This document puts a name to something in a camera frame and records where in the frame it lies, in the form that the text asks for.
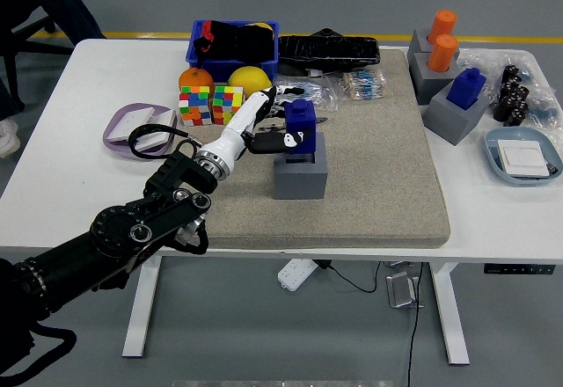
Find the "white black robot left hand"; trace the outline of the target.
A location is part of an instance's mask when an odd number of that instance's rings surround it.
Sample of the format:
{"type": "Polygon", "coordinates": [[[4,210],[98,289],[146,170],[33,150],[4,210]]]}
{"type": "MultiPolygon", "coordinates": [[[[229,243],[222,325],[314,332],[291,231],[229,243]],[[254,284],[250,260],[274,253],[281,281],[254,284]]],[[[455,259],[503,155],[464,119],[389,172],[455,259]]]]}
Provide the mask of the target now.
{"type": "Polygon", "coordinates": [[[249,150],[252,154],[300,154],[301,147],[310,148],[316,140],[317,120],[304,128],[284,132],[267,132],[255,135],[257,124],[268,118],[274,106],[281,102],[276,99],[281,94],[302,94],[297,87],[280,85],[256,91],[235,112],[224,127],[219,138],[203,145],[196,153],[194,161],[211,172],[217,179],[226,179],[234,171],[235,162],[249,150]]]}

